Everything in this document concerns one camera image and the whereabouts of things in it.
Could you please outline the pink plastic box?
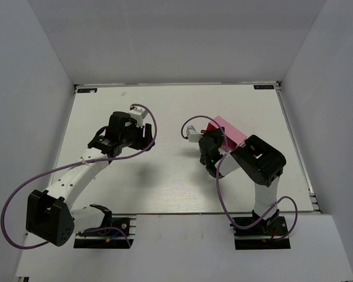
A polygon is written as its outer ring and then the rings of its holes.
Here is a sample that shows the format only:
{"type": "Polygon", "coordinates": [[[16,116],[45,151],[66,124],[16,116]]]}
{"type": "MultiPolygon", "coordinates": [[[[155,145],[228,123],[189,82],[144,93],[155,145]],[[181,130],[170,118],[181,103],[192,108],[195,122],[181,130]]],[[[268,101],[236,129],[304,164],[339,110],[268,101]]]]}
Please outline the pink plastic box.
{"type": "Polygon", "coordinates": [[[239,145],[243,144],[247,136],[229,123],[221,116],[214,118],[214,122],[210,121],[207,128],[202,131],[203,136],[213,138],[217,145],[223,151],[232,151],[239,145]]]}

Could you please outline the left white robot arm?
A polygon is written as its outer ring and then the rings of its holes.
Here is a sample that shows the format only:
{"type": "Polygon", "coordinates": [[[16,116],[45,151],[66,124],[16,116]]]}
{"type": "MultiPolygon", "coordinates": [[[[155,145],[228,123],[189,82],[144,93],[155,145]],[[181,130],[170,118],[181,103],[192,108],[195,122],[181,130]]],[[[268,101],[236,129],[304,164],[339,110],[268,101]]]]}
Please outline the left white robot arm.
{"type": "Polygon", "coordinates": [[[34,190],[28,197],[26,230],[55,246],[64,245],[75,233],[109,232],[110,209],[91,204],[75,210],[73,205],[92,180],[112,161],[121,160],[126,147],[140,155],[155,144],[156,124],[144,123],[152,113],[133,104],[129,112],[113,112],[107,126],[100,128],[80,162],[66,167],[66,173],[45,190],[34,190]]]}

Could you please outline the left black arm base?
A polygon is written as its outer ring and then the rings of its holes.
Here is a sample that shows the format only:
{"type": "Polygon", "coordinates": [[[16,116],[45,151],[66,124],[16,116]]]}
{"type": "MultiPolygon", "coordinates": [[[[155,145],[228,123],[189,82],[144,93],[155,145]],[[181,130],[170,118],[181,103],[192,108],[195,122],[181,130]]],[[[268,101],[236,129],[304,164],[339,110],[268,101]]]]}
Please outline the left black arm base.
{"type": "Polygon", "coordinates": [[[112,216],[108,226],[111,229],[77,233],[74,249],[130,249],[135,238],[136,216],[112,216]]]}

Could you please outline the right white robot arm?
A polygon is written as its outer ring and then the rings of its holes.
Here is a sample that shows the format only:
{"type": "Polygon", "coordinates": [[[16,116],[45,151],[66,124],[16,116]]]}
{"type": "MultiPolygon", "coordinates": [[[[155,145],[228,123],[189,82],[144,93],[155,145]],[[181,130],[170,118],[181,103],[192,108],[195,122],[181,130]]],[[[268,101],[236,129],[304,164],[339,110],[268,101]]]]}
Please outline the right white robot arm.
{"type": "Polygon", "coordinates": [[[278,181],[287,163],[285,156],[257,135],[251,135],[225,157],[219,152],[225,142],[222,131],[203,130],[201,133],[200,163],[218,179],[241,168],[255,185],[252,218],[255,221],[261,218],[260,225],[269,227],[279,216],[276,196],[278,181]]]}

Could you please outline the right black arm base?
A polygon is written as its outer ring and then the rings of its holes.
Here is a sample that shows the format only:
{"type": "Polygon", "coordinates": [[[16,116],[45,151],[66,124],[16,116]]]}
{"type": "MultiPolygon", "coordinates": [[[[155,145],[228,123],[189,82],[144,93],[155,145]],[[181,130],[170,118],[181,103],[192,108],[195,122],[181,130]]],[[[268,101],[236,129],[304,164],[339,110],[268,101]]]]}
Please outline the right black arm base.
{"type": "Polygon", "coordinates": [[[279,216],[266,231],[260,224],[241,230],[232,223],[236,250],[286,250],[291,248],[284,216],[279,216]]]}

